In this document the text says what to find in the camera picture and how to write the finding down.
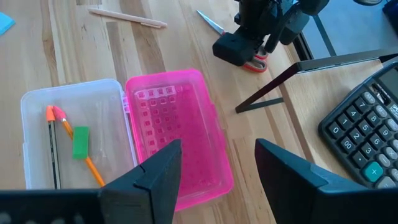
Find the calculator button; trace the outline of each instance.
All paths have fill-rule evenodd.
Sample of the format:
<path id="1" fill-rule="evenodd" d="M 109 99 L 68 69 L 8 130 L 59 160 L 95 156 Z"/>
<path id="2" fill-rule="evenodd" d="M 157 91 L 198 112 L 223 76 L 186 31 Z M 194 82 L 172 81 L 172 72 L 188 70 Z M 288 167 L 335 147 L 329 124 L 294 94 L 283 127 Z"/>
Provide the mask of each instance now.
<path id="1" fill-rule="evenodd" d="M 390 142 L 390 145 L 393 149 L 395 149 L 395 151 L 398 152 L 398 140 L 394 139 Z"/>
<path id="2" fill-rule="evenodd" d="M 348 135 L 355 142 L 355 144 L 359 144 L 363 141 L 362 134 L 359 133 L 358 129 L 356 128 L 354 128 Z"/>
<path id="3" fill-rule="evenodd" d="M 355 145 L 349 140 L 348 137 L 345 137 L 341 142 L 341 146 L 343 147 L 344 151 L 350 153 L 354 150 Z"/>
<path id="4" fill-rule="evenodd" d="M 370 182 L 376 182 L 383 174 L 383 168 L 377 162 L 370 162 L 363 170 L 363 175 Z"/>
<path id="5" fill-rule="evenodd" d="M 397 169 L 391 169 L 389 170 L 390 176 L 394 181 L 398 181 L 398 170 Z"/>
<path id="6" fill-rule="evenodd" d="M 369 139 L 369 141 L 371 142 L 375 150 L 379 150 L 381 146 L 384 144 L 384 142 L 380 139 L 380 137 L 377 134 L 373 134 L 372 137 Z"/>
<path id="7" fill-rule="evenodd" d="M 353 124 L 345 114 L 340 115 L 337 118 L 337 122 L 338 124 L 340 124 L 340 126 L 344 129 L 347 130 L 348 128 L 351 127 L 351 125 Z"/>
<path id="8" fill-rule="evenodd" d="M 376 102 L 376 99 L 374 99 L 374 97 L 372 96 L 372 94 L 370 94 L 369 92 L 364 92 L 362 94 L 364 100 L 369 103 L 369 104 L 373 104 Z"/>
<path id="9" fill-rule="evenodd" d="M 328 129 L 329 129 L 331 135 L 332 135 L 335 139 L 338 139 L 338 138 L 342 137 L 342 135 L 343 135 L 343 131 L 342 131 L 341 128 L 336 124 L 336 122 L 333 122 L 333 123 L 329 126 Z"/>
<path id="10" fill-rule="evenodd" d="M 386 125 L 383 125 L 381 128 L 378 129 L 377 133 L 383 140 L 387 141 L 388 139 L 391 138 L 392 134 L 386 127 Z"/>
<path id="11" fill-rule="evenodd" d="M 380 122 L 380 119 L 373 111 L 366 116 L 366 119 L 372 127 L 376 127 Z"/>
<path id="12" fill-rule="evenodd" d="M 393 119 L 388 119 L 386 124 L 391 131 L 398 131 L 398 124 Z"/>
<path id="13" fill-rule="evenodd" d="M 358 124 L 358 128 L 364 136 L 367 136 L 372 131 L 372 127 L 365 120 Z"/>
<path id="14" fill-rule="evenodd" d="M 385 147 L 383 151 L 389 159 L 398 159 L 398 154 L 391 147 Z"/>
<path id="15" fill-rule="evenodd" d="M 384 167 L 389 167 L 391 165 L 390 160 L 387 159 L 386 155 L 384 154 L 378 154 L 377 161 Z"/>
<path id="16" fill-rule="evenodd" d="M 376 153 L 372 146 L 369 145 L 369 143 L 363 145 L 361 147 L 361 151 L 368 159 L 372 158 L 372 156 Z"/>
<path id="17" fill-rule="evenodd" d="M 366 163 L 368 162 L 365 157 L 361 154 L 361 152 L 355 152 L 355 154 L 353 155 L 353 160 L 355 162 L 355 164 L 358 166 L 358 168 L 362 168 L 366 165 Z"/>
<path id="18" fill-rule="evenodd" d="M 390 177 L 383 177 L 377 184 L 377 189 L 393 188 L 396 187 L 396 183 L 391 180 Z"/>
<path id="19" fill-rule="evenodd" d="M 346 110 L 346 114 L 354 122 L 361 118 L 359 112 L 352 105 Z"/>
<path id="20" fill-rule="evenodd" d="M 374 109 L 374 111 L 376 112 L 376 114 L 380 117 L 380 118 L 385 118 L 387 116 L 387 111 L 380 105 L 377 105 Z"/>
<path id="21" fill-rule="evenodd" d="M 364 113 L 369 106 L 365 103 L 365 101 L 362 99 L 362 97 L 359 97 L 355 102 L 354 105 L 357 107 L 359 112 Z"/>

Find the popsicle stick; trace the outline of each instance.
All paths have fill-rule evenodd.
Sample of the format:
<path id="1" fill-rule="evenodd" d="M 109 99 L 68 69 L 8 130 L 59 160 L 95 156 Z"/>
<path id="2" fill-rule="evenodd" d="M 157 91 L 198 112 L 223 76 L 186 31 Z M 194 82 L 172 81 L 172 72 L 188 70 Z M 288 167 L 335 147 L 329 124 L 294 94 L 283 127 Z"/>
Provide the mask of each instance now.
<path id="1" fill-rule="evenodd" d="M 118 13 L 118 12 L 112 12 L 108 10 L 103 10 L 103 9 L 94 9 L 94 8 L 89 8 L 87 9 L 89 12 L 102 15 L 102 16 L 109 16 L 117 19 L 124 19 L 127 21 L 132 21 L 132 22 L 139 22 L 142 25 L 145 26 L 150 26 L 154 28 L 161 28 L 161 27 L 167 27 L 167 23 L 162 22 L 162 21 L 156 21 L 153 19 L 147 19 L 143 17 L 138 17 L 138 16 L 132 16 L 132 15 L 127 15 L 123 13 Z"/>

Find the pink plastic lid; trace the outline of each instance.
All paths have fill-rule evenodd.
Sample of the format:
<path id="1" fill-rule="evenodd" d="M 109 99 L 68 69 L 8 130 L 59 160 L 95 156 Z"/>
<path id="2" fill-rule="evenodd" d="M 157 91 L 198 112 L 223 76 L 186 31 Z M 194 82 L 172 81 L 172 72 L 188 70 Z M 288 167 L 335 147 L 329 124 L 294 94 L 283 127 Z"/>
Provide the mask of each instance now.
<path id="1" fill-rule="evenodd" d="M 133 77 L 126 83 L 126 95 L 139 163 L 170 141 L 182 140 L 176 211 L 232 189 L 226 140 L 199 71 Z"/>

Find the wooden table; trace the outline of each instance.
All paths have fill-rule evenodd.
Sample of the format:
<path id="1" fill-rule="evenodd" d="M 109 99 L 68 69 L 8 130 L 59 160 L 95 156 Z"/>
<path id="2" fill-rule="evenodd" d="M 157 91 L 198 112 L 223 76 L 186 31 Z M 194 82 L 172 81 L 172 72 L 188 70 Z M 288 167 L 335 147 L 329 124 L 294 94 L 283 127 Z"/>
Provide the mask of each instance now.
<path id="1" fill-rule="evenodd" d="M 308 161 L 350 178 L 318 137 L 318 124 L 353 88 L 382 67 L 379 60 L 355 63 L 301 73 L 281 84 L 282 96 Z"/>
<path id="2" fill-rule="evenodd" d="M 157 30 L 91 15 L 98 7 L 167 22 Z M 234 189 L 212 202 L 178 212 L 174 223 L 274 223 L 254 161 L 254 141 L 268 139 L 304 153 L 284 104 L 236 114 L 235 106 L 293 63 L 278 45 L 269 69 L 252 74 L 213 56 L 218 38 L 195 12 L 234 31 L 237 2 L 196 0 L 0 0 L 16 25 L 0 36 L 0 189 L 24 189 L 21 96 L 70 83 L 195 68 L 207 82 L 228 139 Z M 280 96 L 271 92 L 266 98 Z"/>

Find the black stand leg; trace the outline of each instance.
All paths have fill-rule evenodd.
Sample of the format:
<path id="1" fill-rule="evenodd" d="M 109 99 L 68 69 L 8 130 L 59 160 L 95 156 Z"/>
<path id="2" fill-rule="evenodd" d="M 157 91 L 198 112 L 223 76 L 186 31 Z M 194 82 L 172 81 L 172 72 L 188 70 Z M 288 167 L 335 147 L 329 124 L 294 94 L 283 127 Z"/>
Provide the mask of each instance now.
<path id="1" fill-rule="evenodd" d="M 269 101 L 254 103 L 256 100 L 260 99 L 265 94 L 269 93 L 271 90 L 277 88 L 280 84 L 282 84 L 283 82 L 285 82 L 286 80 L 288 80 L 290 77 L 294 76 L 297 73 L 307 72 L 315 69 L 319 70 L 331 67 L 338 67 L 342 65 L 364 62 L 374 59 L 379 59 L 383 63 L 394 57 L 398 57 L 397 47 L 391 49 L 371 50 L 368 52 L 339 55 L 339 56 L 314 59 L 314 60 L 306 60 L 294 63 L 284 72 L 282 72 L 278 77 L 273 79 L 273 81 L 266 84 L 259 91 L 255 92 L 255 94 L 251 95 L 247 100 L 243 101 L 240 105 L 235 107 L 235 111 L 237 113 L 242 113 L 245 111 L 254 110 L 283 102 L 282 98 L 276 98 Z"/>

